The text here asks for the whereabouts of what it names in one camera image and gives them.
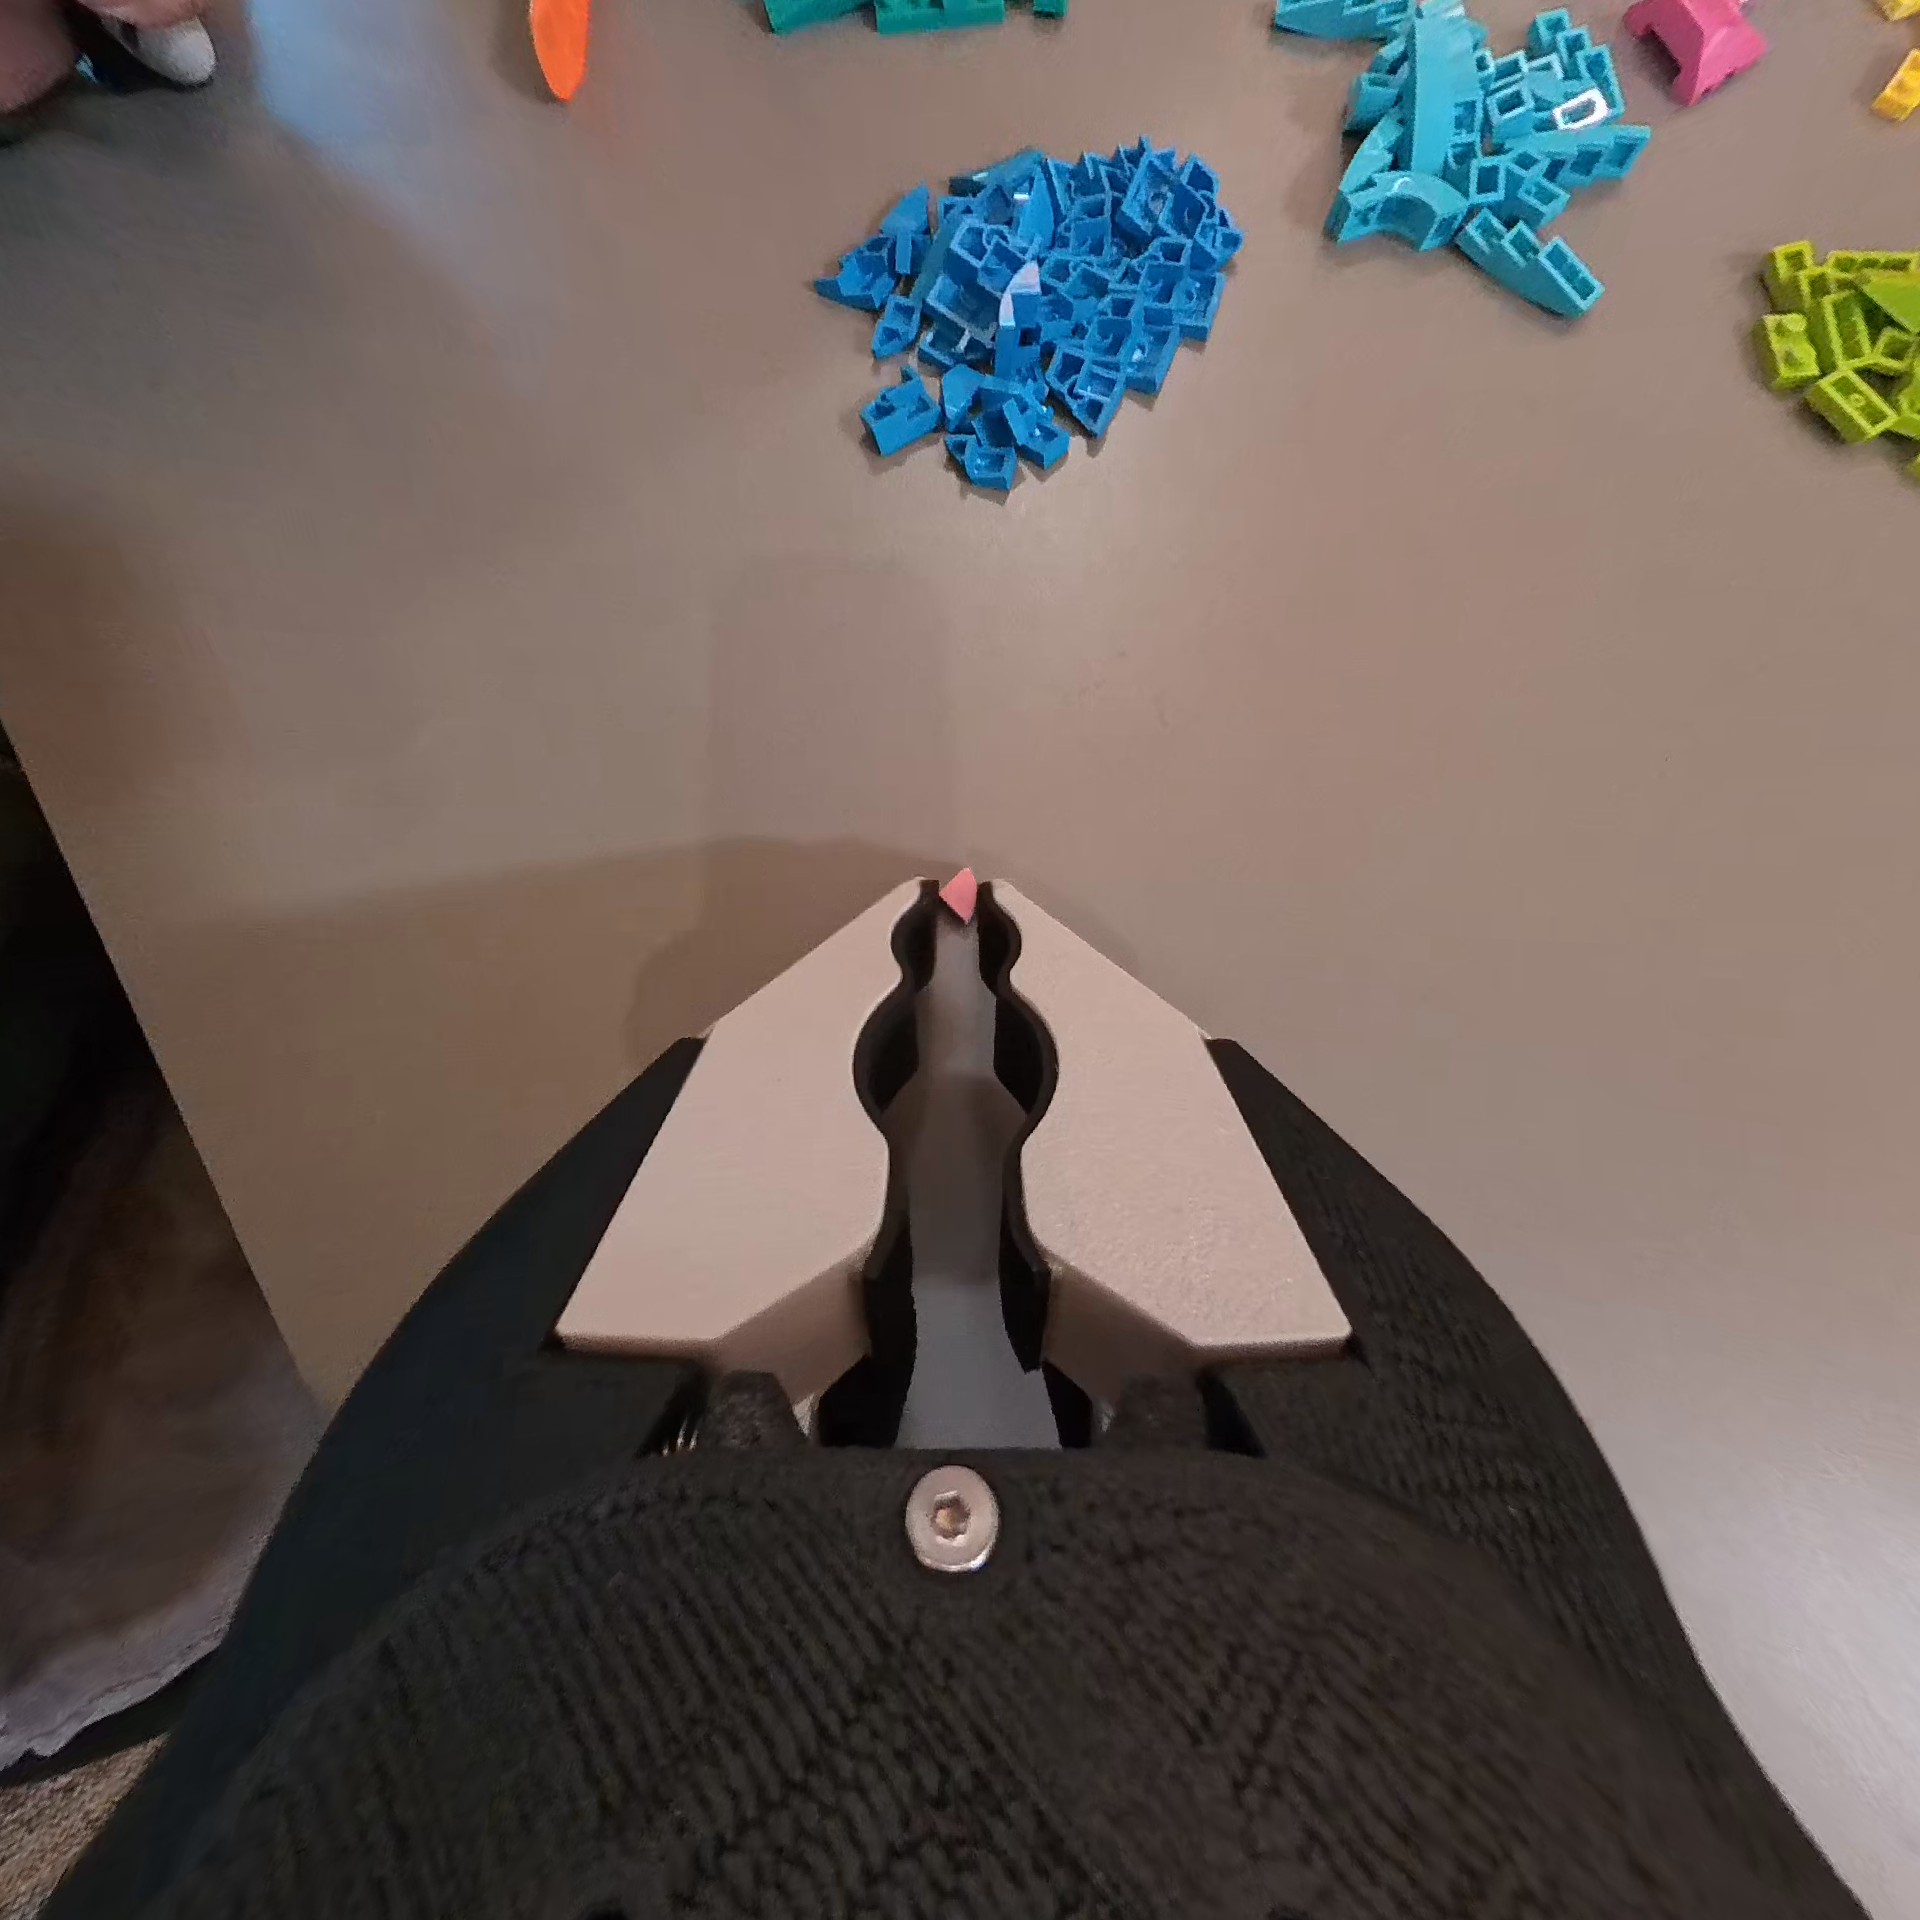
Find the person's dark clothing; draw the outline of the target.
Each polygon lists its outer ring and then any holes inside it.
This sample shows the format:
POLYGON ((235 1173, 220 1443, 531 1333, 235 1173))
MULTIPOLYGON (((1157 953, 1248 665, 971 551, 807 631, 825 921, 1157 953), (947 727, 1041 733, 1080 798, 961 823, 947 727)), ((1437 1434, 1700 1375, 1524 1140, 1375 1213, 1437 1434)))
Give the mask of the person's dark clothing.
POLYGON ((321 1423, 7 740, 4 1775, 172 1719, 321 1423))

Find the pile of blue lego bricks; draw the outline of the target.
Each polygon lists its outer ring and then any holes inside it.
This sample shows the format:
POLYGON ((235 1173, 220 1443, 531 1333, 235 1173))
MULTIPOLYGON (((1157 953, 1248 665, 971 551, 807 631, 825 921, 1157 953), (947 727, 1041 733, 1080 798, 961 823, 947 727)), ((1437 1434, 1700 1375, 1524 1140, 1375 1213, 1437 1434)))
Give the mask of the pile of blue lego bricks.
POLYGON ((1201 155, 1027 148, 912 185, 814 293, 871 319, 871 450, 937 443, 968 487, 1011 493, 1160 396, 1209 340, 1241 245, 1201 155))

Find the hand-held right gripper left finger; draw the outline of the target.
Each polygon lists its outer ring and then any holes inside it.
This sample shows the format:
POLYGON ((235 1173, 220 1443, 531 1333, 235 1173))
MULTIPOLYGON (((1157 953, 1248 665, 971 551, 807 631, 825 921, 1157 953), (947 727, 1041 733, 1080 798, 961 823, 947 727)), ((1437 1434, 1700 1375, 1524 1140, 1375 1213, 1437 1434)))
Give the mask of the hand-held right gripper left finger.
POLYGON ((872 1053, 915 1026, 934 905, 901 883, 707 1028, 560 1311, 567 1353, 772 1375, 797 1406, 869 1358, 897 1223, 872 1053))

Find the pile of pink lego bricks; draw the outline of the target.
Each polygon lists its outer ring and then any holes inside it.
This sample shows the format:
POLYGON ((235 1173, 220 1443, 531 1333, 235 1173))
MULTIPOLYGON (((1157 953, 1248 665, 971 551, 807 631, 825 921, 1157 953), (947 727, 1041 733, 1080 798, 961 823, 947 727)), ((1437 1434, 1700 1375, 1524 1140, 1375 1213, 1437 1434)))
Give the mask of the pile of pink lego bricks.
POLYGON ((1769 42, 1747 12, 1747 2, 1635 2, 1622 30, 1663 50, 1672 67, 1670 98, 1694 108, 1766 55, 1769 42))

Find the pile of teal lego bricks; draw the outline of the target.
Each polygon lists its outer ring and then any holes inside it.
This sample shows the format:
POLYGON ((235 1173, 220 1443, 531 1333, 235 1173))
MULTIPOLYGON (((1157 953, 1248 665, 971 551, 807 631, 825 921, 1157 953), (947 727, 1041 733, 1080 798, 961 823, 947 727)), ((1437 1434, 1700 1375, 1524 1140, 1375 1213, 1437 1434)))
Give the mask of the pile of teal lego bricks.
POLYGON ((844 17, 869 13, 879 35, 971 31, 997 28, 1008 9, 1031 9, 1041 19, 1068 17, 1068 2, 759 2, 775 35, 823 28, 844 17))

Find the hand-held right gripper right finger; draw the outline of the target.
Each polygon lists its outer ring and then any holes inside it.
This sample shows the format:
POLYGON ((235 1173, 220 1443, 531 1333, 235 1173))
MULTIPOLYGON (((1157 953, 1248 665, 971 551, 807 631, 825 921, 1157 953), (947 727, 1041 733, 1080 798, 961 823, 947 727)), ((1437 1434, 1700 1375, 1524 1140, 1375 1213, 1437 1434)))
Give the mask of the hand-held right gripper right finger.
POLYGON ((1211 1036, 1015 885, 975 900, 992 1067, 1021 1121, 999 1177, 999 1305, 1027 1371, 1139 1378, 1325 1358, 1351 1316, 1211 1036))

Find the pile of cyan lego bricks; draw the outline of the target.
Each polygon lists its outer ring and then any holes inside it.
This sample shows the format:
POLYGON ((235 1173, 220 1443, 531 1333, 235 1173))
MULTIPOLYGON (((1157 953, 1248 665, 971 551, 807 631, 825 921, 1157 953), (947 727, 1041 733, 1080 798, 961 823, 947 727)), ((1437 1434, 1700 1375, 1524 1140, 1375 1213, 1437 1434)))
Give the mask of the pile of cyan lego bricks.
POLYGON ((1352 148, 1328 209, 1331 243, 1453 249, 1557 319, 1593 311, 1601 283, 1555 225, 1576 195, 1625 180, 1651 139, 1625 118, 1604 42, 1550 9, 1497 52, 1461 2, 1283 2, 1272 26, 1373 46, 1348 92, 1352 148))

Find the person's left hand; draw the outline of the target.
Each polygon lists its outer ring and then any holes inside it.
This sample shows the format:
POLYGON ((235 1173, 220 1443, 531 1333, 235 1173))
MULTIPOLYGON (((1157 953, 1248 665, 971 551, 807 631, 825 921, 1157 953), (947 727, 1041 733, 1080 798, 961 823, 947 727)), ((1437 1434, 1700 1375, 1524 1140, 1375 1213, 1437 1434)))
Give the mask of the person's left hand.
POLYGON ((142 2, 1 2, 1 114, 60 92, 93 58, 112 73, 127 59, 125 31, 151 23, 142 2))

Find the pile of lime lego bricks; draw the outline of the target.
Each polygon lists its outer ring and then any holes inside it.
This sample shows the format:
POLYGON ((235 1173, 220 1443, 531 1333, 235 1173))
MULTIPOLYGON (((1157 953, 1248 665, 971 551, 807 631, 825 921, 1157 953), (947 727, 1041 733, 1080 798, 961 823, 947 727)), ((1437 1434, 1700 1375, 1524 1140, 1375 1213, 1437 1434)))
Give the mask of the pile of lime lego bricks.
POLYGON ((1886 446, 1917 477, 1917 252, 1774 247, 1747 340, 1760 383, 1843 446, 1886 446))

